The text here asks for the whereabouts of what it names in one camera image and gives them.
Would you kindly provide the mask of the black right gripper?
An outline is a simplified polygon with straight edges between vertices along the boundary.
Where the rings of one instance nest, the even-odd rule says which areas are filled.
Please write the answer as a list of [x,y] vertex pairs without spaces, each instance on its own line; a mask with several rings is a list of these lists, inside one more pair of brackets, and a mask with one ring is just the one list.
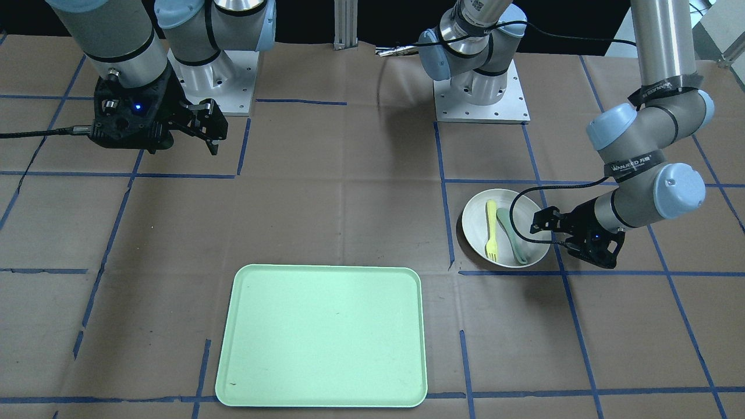
[[157,79],[127,88],[120,71],[110,68],[96,83],[95,119],[88,138],[111,149],[139,149],[153,154],[173,146],[170,131],[178,129],[202,141],[212,156],[226,140],[229,123],[215,99],[192,104],[171,64]]

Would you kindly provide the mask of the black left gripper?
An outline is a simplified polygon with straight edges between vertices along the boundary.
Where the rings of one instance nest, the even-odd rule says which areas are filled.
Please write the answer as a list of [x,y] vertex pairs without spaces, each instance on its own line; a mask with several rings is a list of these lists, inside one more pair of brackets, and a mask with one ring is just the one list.
[[625,243],[625,231],[608,231],[594,212],[594,201],[562,214],[558,208],[545,208],[533,215],[530,242],[563,242],[577,259],[605,269],[614,269]]

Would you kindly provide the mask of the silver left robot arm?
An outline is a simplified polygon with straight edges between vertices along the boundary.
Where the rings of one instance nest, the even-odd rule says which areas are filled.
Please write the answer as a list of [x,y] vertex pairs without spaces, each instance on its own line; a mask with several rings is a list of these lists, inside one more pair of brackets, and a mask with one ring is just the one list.
[[[531,191],[542,206],[569,211],[613,189],[568,189],[572,183],[601,177],[602,163],[585,135],[585,126],[602,109],[622,101],[638,79],[636,61],[598,56],[519,54],[516,67],[532,122],[526,125],[439,123],[428,129],[426,146],[442,169],[445,201],[439,205],[441,229],[428,204],[418,206],[425,220],[412,230],[416,242],[402,247],[407,265],[419,271],[496,271],[463,237],[460,216],[466,189],[508,188]],[[727,269],[723,245],[715,237],[715,218],[723,199],[700,154],[697,138],[667,150],[669,158],[686,157],[706,180],[708,201],[695,213],[675,221],[630,230],[613,274],[712,276]]]

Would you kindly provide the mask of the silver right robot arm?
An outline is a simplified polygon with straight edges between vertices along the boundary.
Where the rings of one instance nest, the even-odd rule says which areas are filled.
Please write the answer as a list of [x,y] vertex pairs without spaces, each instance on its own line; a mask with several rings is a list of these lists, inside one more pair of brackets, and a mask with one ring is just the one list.
[[177,130],[212,155],[226,140],[230,106],[245,103],[250,68],[276,39],[274,1],[50,1],[98,72],[93,121],[51,130],[109,149],[167,150]]

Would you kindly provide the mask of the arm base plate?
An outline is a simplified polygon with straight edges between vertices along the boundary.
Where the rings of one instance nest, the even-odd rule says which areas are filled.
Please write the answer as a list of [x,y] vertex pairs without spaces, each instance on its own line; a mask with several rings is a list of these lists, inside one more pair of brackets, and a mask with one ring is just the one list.
[[168,51],[186,98],[194,104],[212,98],[225,116],[250,116],[260,56],[258,51],[222,51],[212,63],[187,66]]
[[487,76],[475,71],[434,82],[439,122],[527,124],[530,111],[514,61],[508,71]]

